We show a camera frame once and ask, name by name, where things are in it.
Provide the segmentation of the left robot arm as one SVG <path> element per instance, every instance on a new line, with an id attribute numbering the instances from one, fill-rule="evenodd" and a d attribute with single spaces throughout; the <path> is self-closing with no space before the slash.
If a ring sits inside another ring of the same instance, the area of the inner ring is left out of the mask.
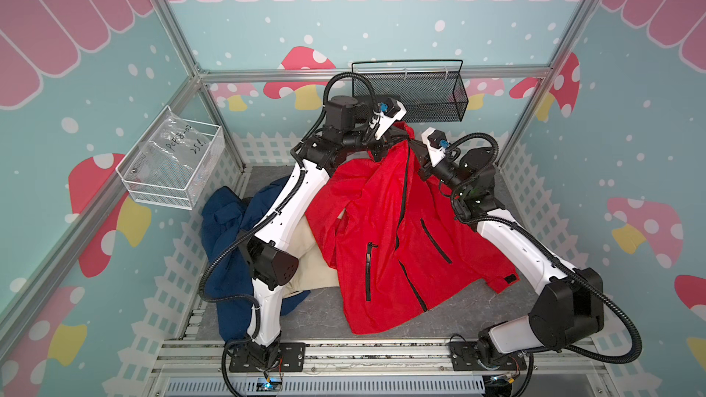
<path id="1" fill-rule="evenodd" d="M 296 226 L 349 154 L 382 152 L 391 144 L 386 132 L 404 115 L 406 109 L 398 101 L 378 99 L 364 75 L 340 73 L 325 85 L 318 119 L 290 151 L 295 167 L 279 198 L 260 222 L 215 257 L 200 280 L 198 294 L 202 301 L 237 300 L 251 306 L 246 338 L 228 343 L 226 355 L 243 351 L 250 364 L 262 371 L 279 362 L 283 289 L 299 268 L 298 257 L 289 251 Z M 211 295 L 206 290 L 211 275 L 235 251 L 246 262 L 252 294 Z"/>

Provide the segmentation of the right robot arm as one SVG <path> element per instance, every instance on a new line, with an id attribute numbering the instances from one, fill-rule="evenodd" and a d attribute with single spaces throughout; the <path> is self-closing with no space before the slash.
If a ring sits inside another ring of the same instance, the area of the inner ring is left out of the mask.
<path id="1" fill-rule="evenodd" d="M 433 130 L 424 141 L 410 143 L 421 164 L 423 179 L 437 178 L 450 190 L 454 220 L 493 244 L 531 284 L 537 295 L 527 315 L 482 330 L 476 356 L 487 369 L 512 355 L 564 349 L 608 364 L 629 364 L 643 352 L 637 326 L 603 291 L 603 281 L 592 268 L 578 268 L 553 253 L 522 227 L 496 197 L 496 140 L 476 132 L 449 143 Z M 623 323 L 630 347 L 621 355 L 604 355 L 578 347 L 577 342 L 599 333 L 605 312 Z"/>

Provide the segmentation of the blue jacket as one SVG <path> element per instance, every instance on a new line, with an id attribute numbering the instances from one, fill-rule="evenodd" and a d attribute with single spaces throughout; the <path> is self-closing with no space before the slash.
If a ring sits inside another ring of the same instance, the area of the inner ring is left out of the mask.
<path id="1" fill-rule="evenodd" d="M 215 261 L 241 233 L 252 229 L 263 219 L 287 183 L 280 178 L 257 191 L 252 200 L 242 200 L 221 187 L 206 201 L 202 211 L 202 246 L 209 262 Z M 233 251 L 215 268 L 205 292 L 211 297 L 254 294 L 246 261 L 239 250 Z M 228 342 L 244 339 L 251 323 L 252 305 L 245 300 L 216 304 L 219 334 Z"/>

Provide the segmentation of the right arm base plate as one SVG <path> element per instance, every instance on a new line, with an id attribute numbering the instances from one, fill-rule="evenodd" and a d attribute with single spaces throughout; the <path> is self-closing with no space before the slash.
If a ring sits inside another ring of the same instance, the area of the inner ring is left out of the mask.
<path id="1" fill-rule="evenodd" d="M 455 371 L 525 371 L 523 356 L 497 353 L 485 342 L 450 341 L 450 360 Z"/>

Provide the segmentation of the red jacket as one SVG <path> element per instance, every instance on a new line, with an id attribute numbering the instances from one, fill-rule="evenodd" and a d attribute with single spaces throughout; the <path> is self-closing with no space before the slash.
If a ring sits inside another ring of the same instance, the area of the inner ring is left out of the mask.
<path id="1" fill-rule="evenodd" d="M 496 293 L 518 282 L 515 266 L 457 222 L 439 180 L 423 180 L 408 141 L 380 162 L 353 159 L 319 190 L 305 217 L 355 335 L 378 334 L 483 279 Z"/>

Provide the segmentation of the beige jacket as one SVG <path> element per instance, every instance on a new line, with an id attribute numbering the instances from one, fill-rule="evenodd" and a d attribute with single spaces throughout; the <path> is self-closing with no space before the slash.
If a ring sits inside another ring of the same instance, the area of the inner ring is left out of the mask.
<path id="1" fill-rule="evenodd" d="M 287 252 L 299 259 L 299 268 L 283 288 L 285 298 L 307 290 L 339 286 L 338 272 L 334 268 L 329 268 L 325 262 L 305 217 L 301 218 L 295 227 Z"/>

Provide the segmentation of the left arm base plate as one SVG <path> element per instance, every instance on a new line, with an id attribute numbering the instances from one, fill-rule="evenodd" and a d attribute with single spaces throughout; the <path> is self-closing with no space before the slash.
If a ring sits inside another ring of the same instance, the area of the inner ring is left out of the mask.
<path id="1" fill-rule="evenodd" d="M 228 360 L 230 372 L 302 372 L 305 343 L 275 342 L 263 347 L 248 342 L 237 347 Z"/>

